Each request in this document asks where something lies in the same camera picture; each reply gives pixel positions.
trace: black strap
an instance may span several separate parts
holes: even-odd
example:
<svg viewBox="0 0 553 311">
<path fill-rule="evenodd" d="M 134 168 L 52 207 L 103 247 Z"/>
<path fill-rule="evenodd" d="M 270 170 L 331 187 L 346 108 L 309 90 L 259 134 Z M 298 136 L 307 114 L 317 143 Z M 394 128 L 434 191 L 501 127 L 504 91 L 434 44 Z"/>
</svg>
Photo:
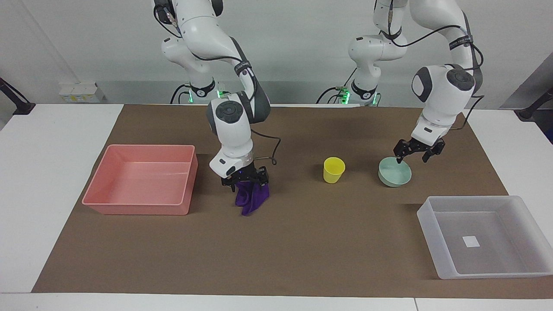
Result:
<svg viewBox="0 0 553 311">
<path fill-rule="evenodd" d="M 474 42 L 474 39 L 472 38 L 471 35 L 466 35 L 464 37 L 460 37 L 459 39 L 453 41 L 452 43 L 450 43 L 450 50 L 458 47 L 458 46 L 461 46 L 461 45 L 465 45 L 465 44 L 471 44 Z"/>
<path fill-rule="evenodd" d="M 245 60 L 245 61 L 241 62 L 240 64 L 236 65 L 234 67 L 234 71 L 236 72 L 236 75 L 240 76 L 241 72 L 243 72 L 244 70 L 246 70 L 248 68 L 251 68 L 251 67 L 252 67 L 252 64 L 248 60 Z"/>
<path fill-rule="evenodd" d="M 253 122 L 253 110 L 252 105 L 249 102 L 248 95 L 246 95 L 246 92 L 240 91 L 236 93 L 238 95 L 238 98 L 240 98 L 240 102 L 242 106 L 244 107 L 244 111 L 246 112 L 246 116 L 248 116 L 248 121 L 250 124 Z"/>
<path fill-rule="evenodd" d="M 363 99 L 363 100 L 368 100 L 369 98 L 371 98 L 371 97 L 374 95 L 374 93 L 376 93 L 377 87 L 375 87 L 374 89 L 372 89 L 372 90 L 370 90 L 370 91 L 367 91 L 367 90 L 364 90 L 364 89 L 358 87 L 358 86 L 355 84 L 355 80 L 353 80 L 353 81 L 351 82 L 351 90 L 352 90 L 355 94 L 359 95 L 359 97 L 361 97 L 361 99 Z"/>
<path fill-rule="evenodd" d="M 202 87 L 202 88 L 198 88 L 198 87 L 195 87 L 194 85 L 190 85 L 190 89 L 198 96 L 198 97 L 206 97 L 207 94 L 211 91 L 213 91 L 215 89 L 215 80 L 213 80 L 213 82 L 211 82 L 211 84 L 209 84 L 208 86 L 206 87 Z"/>
</svg>

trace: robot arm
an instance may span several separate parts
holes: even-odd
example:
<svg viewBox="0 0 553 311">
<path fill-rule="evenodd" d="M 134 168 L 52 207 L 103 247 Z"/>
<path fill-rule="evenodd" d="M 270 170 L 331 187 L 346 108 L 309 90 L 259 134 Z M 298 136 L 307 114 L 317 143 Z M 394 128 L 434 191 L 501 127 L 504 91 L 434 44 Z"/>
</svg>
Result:
<svg viewBox="0 0 553 311">
<path fill-rule="evenodd" d="M 405 55 L 406 40 L 401 34 L 401 22 L 406 5 L 407 0 L 377 0 L 374 23 L 380 33 L 357 38 L 350 45 L 350 56 L 359 68 L 350 86 L 354 100 L 372 102 L 380 78 L 375 61 L 393 60 Z M 442 152 L 445 146 L 442 137 L 479 89 L 482 75 L 477 68 L 468 21 L 455 0 L 411 0 L 410 9 L 413 20 L 419 25 L 431 30 L 441 29 L 439 33 L 450 43 L 454 63 L 423 67 L 411 84 L 417 98 L 425 103 L 425 108 L 411 140 L 399 141 L 394 154 L 401 162 L 407 155 L 425 152 L 423 161 L 427 162 L 431 156 Z"/>
<path fill-rule="evenodd" d="M 209 103 L 218 98 L 217 81 L 210 74 L 209 63 L 192 55 L 182 39 L 165 39 L 161 50 L 169 61 L 180 65 L 188 73 L 193 103 Z"/>
<path fill-rule="evenodd" d="M 221 150 L 210 162 L 211 169 L 222 178 L 223 185 L 231 186 L 233 190 L 235 183 L 243 180 L 266 184 L 265 169 L 257 170 L 253 164 L 249 125 L 263 122 L 268 117 L 270 103 L 239 44 L 217 23 L 216 17 L 222 11 L 221 0 L 155 2 L 169 7 L 165 10 L 171 13 L 168 20 L 182 36 L 182 40 L 176 40 L 179 50 L 175 48 L 175 55 L 171 55 L 170 60 L 180 60 L 179 64 L 189 73 L 193 72 L 191 79 L 194 76 L 204 84 L 214 81 L 206 74 L 206 62 L 225 61 L 234 67 L 244 86 L 244 91 L 214 98 L 208 106 L 207 119 L 221 142 Z"/>
</svg>

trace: cable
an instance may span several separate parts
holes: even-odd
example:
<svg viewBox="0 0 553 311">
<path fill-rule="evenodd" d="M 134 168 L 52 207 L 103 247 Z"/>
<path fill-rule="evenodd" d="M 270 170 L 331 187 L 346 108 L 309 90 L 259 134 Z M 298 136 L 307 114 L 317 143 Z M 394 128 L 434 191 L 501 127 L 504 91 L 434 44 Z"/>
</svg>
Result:
<svg viewBox="0 0 553 311">
<path fill-rule="evenodd" d="M 393 12 L 394 12 L 394 0 L 392 0 L 392 1 L 390 2 L 390 10 L 389 10 L 389 13 L 388 13 L 388 35 L 390 35 L 390 36 L 392 35 L 392 17 L 393 17 Z M 424 39 L 430 37 L 431 35 L 433 35 L 433 34 L 435 34 L 435 33 L 437 33 L 437 32 L 440 32 L 440 31 L 442 31 L 442 30 L 444 30 L 444 29 L 447 29 L 447 28 L 459 28 L 459 29 L 462 29 L 462 27 L 459 26 L 459 25 L 448 25 L 448 26 L 444 26 L 444 27 L 438 28 L 438 29 L 436 29 L 436 30 L 434 30 L 434 31 L 432 31 L 432 32 L 430 32 L 430 33 L 428 33 L 427 35 L 425 35 L 425 36 L 423 36 L 423 37 L 421 37 L 421 38 L 419 38 L 419 39 L 417 39 L 417 40 L 415 40 L 415 41 L 413 41 L 413 42 L 411 42 L 411 43 L 405 44 L 405 45 L 399 45 L 399 44 L 397 44 L 397 43 L 394 41 L 394 39 L 390 39 L 390 41 L 391 41 L 395 46 L 397 46 L 398 48 L 406 48 L 406 47 L 411 46 L 411 45 L 413 45 L 413 44 L 415 44 L 415 43 L 421 42 L 422 40 L 424 40 Z"/>
<path fill-rule="evenodd" d="M 450 131 L 458 131 L 460 129 L 463 129 L 465 127 L 465 125 L 467 125 L 468 123 L 468 118 L 471 116 L 471 113 L 472 111 L 474 110 L 474 108 L 476 107 L 476 105 L 485 97 L 485 95 L 479 95 L 479 96 L 471 96 L 471 98 L 473 99 L 478 99 L 476 102 L 474 102 L 474 104 L 472 105 L 471 109 L 468 111 L 468 114 L 467 114 L 467 117 L 465 118 L 465 121 L 463 123 L 463 125 L 461 127 L 457 127 L 457 128 L 452 128 L 450 129 Z"/>
<path fill-rule="evenodd" d="M 334 103 L 336 103 L 336 100 L 340 97 L 340 94 L 336 94 L 336 95 L 332 95 L 330 96 L 330 98 L 328 99 L 328 101 L 326 103 L 330 103 L 330 101 L 332 99 L 334 99 Z"/>
<path fill-rule="evenodd" d="M 202 57 L 199 57 L 198 55 L 192 53 L 192 55 L 194 55 L 195 58 L 199 59 L 199 60 L 204 60 L 204 61 L 212 61 L 212 60 L 222 60 L 222 59 L 233 59 L 235 61 L 239 61 L 240 63 L 242 63 L 242 60 L 240 58 L 236 58 L 234 56 L 219 56 L 219 57 L 214 57 L 214 58 L 202 58 Z"/>
<path fill-rule="evenodd" d="M 265 134 L 261 134 L 261 133 L 258 133 L 256 131 L 254 131 L 252 129 L 252 133 L 258 135 L 258 136 L 261 136 L 261 137 L 265 137 L 265 138 L 270 138 L 270 139 L 278 139 L 278 143 L 276 144 L 274 150 L 273 150 L 273 155 L 270 156 L 270 157 L 259 157 L 259 158 L 254 158 L 254 160 L 271 160 L 271 163 L 273 165 L 276 165 L 277 164 L 277 159 L 275 159 L 275 154 L 277 153 L 277 149 L 278 149 L 278 146 L 280 145 L 280 142 L 282 141 L 282 138 L 280 137 L 273 137 L 273 136 L 269 136 L 269 135 L 265 135 Z"/>
<path fill-rule="evenodd" d="M 394 0 L 392 0 L 392 1 L 390 2 L 390 9 L 389 9 L 389 13 L 388 13 L 388 14 L 389 14 L 389 15 L 388 15 L 388 16 L 389 16 L 389 18 L 388 18 L 388 35 L 390 35 L 390 36 L 392 35 L 392 29 L 391 29 L 391 28 L 392 28 L 393 10 L 394 10 Z M 399 44 L 397 44 L 397 43 L 394 41 L 394 39 L 390 39 L 390 41 L 391 41 L 395 46 L 397 46 L 398 48 L 406 48 L 407 46 L 411 46 L 411 45 L 413 45 L 413 44 L 415 44 L 415 43 L 421 42 L 422 40 L 428 38 L 429 36 L 431 36 L 431 35 L 433 35 L 433 34 L 435 34 L 435 33 L 437 33 L 437 32 L 440 32 L 440 31 L 442 31 L 442 30 L 444 30 L 444 29 L 447 29 L 447 28 L 459 28 L 459 29 L 461 29 L 463 32 L 465 32 L 465 31 L 463 30 L 463 28 L 462 28 L 461 26 L 459 26 L 459 25 L 448 25 L 448 26 L 444 26 L 444 27 L 438 28 L 438 29 L 436 29 L 436 30 L 434 30 L 434 31 L 432 31 L 432 32 L 430 32 L 430 33 L 428 33 L 427 35 L 425 35 L 425 36 L 423 36 L 423 37 L 421 37 L 421 38 L 419 38 L 419 39 L 417 39 L 417 40 L 415 40 L 415 41 L 413 41 L 413 42 L 411 42 L 411 43 L 405 44 L 405 45 L 399 45 Z M 478 47 L 477 47 L 476 45 L 474 45 L 473 43 L 471 43 L 471 47 L 472 47 L 476 52 L 478 52 L 478 54 L 480 55 L 480 60 L 481 60 L 481 61 L 480 61 L 479 64 L 477 64 L 476 67 L 473 67 L 473 68 L 466 68 L 466 69 L 463 68 L 463 69 L 465 69 L 465 70 L 467 70 L 467 71 L 468 71 L 468 70 L 477 70 L 477 69 L 479 69 L 480 67 L 482 67 L 482 65 L 484 64 L 484 54 L 482 54 L 482 52 L 480 51 L 480 49 L 478 49 Z"/>
<path fill-rule="evenodd" d="M 159 7 L 163 7 L 163 6 L 160 5 L 160 4 L 158 4 L 157 6 L 154 7 L 154 18 L 155 18 L 155 20 L 157 20 L 158 23 L 159 23 L 163 28 L 165 28 L 165 30 L 167 30 L 170 34 L 174 35 L 174 36 L 177 37 L 177 38 L 182 39 L 182 36 L 177 35 L 177 34 L 175 34 L 174 32 L 170 31 L 169 28 L 167 28 L 167 27 L 159 20 L 158 15 L 155 14 L 155 10 L 156 10 L 157 8 L 159 8 Z"/>
<path fill-rule="evenodd" d="M 321 96 L 319 96 L 319 99 L 317 99 L 317 102 L 316 103 L 319 103 L 322 99 L 323 96 L 325 96 L 328 92 L 332 91 L 332 90 L 335 90 L 336 87 L 329 87 L 327 90 L 325 90 Z"/>
<path fill-rule="evenodd" d="M 248 75 L 249 75 L 250 78 L 252 78 L 252 83 L 253 83 L 253 94 L 252 94 L 252 97 L 249 98 L 248 100 L 252 101 L 252 99 L 257 94 L 257 79 L 254 79 L 254 77 L 249 73 L 249 71 L 248 71 Z"/>
<path fill-rule="evenodd" d="M 5 81 L 3 80 L 4 83 L 10 88 L 12 89 L 12 91 L 14 91 L 17 95 L 21 96 L 21 98 L 23 98 L 27 103 L 31 103 L 26 97 L 25 95 L 21 94 L 21 92 L 19 92 L 15 87 L 13 87 L 10 83 L 8 83 L 8 81 Z"/>
<path fill-rule="evenodd" d="M 175 102 L 175 97 L 177 95 L 177 93 L 180 91 L 180 89 L 182 89 L 183 87 L 190 87 L 189 84 L 181 84 L 179 85 L 179 87 L 176 88 L 175 92 L 173 93 L 173 96 L 171 97 L 171 101 L 170 101 L 170 104 L 173 104 Z"/>
<path fill-rule="evenodd" d="M 186 92 L 182 92 L 182 93 L 179 94 L 179 102 L 178 102 L 179 105 L 180 105 L 180 97 L 181 97 L 183 94 L 188 94 L 188 95 L 190 95 L 190 92 L 186 91 Z"/>
<path fill-rule="evenodd" d="M 355 72 L 357 71 L 357 67 L 355 67 L 355 69 L 353 69 L 353 72 L 349 75 L 349 78 L 347 78 L 346 80 L 346 83 L 344 83 L 344 86 L 343 87 L 346 87 L 347 86 L 347 83 L 351 80 L 351 77 L 353 77 L 353 75 L 355 74 Z"/>
<path fill-rule="evenodd" d="M 392 26 L 392 24 L 391 24 L 391 23 L 388 23 L 388 33 L 391 33 L 391 32 L 392 32 L 391 26 Z M 435 33 L 437 33 L 437 32 L 440 32 L 440 31 L 442 31 L 442 30 L 444 30 L 444 29 L 447 29 L 447 28 L 459 28 L 459 29 L 461 29 L 462 27 L 459 26 L 459 25 L 443 26 L 443 27 L 441 27 L 441 28 L 438 28 L 438 29 L 434 30 L 434 31 L 431 32 L 431 33 L 428 33 L 428 34 L 425 35 L 424 37 L 421 37 L 421 38 L 419 38 L 419 39 L 417 39 L 417 40 L 415 40 L 415 41 L 413 41 L 413 42 L 411 42 L 411 43 L 405 44 L 405 45 L 397 44 L 397 43 L 394 41 L 394 39 L 390 39 L 390 41 L 391 41 L 395 46 L 397 46 L 398 48 L 406 48 L 406 47 L 411 46 L 411 45 L 413 45 L 413 44 L 415 44 L 415 43 L 421 42 L 422 40 L 424 40 L 424 39 L 430 37 L 431 35 L 433 35 L 433 34 L 435 34 Z"/>
<path fill-rule="evenodd" d="M 482 67 L 482 65 L 484 64 L 484 54 L 482 54 L 482 52 L 480 51 L 480 49 L 478 49 L 478 47 L 474 44 L 471 43 L 471 46 L 472 48 L 478 52 L 478 54 L 480 55 L 480 63 L 479 64 L 476 64 L 476 67 L 473 67 L 473 68 L 468 68 L 468 69 L 465 69 L 465 70 L 477 70 L 477 69 L 480 69 L 480 67 Z"/>
</svg>

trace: yellow cup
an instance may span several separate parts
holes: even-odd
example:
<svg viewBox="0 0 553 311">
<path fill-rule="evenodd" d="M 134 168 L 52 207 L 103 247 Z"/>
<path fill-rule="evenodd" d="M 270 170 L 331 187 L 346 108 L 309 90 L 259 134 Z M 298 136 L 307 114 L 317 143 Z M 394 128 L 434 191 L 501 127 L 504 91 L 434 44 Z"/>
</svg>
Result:
<svg viewBox="0 0 553 311">
<path fill-rule="evenodd" d="M 329 184 L 335 184 L 346 171 L 346 164 L 339 158 L 328 158 L 325 160 L 323 178 Z"/>
</svg>

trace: white label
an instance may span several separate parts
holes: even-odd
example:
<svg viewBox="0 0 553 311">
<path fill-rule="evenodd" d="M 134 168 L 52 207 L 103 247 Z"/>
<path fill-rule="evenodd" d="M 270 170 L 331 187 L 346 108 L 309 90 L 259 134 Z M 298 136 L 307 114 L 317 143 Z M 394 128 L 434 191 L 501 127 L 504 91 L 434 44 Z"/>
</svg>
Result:
<svg viewBox="0 0 553 311">
<path fill-rule="evenodd" d="M 463 240 L 465 241 L 465 245 L 469 248 L 480 247 L 480 243 L 478 243 L 478 240 L 475 236 L 464 236 Z"/>
</svg>

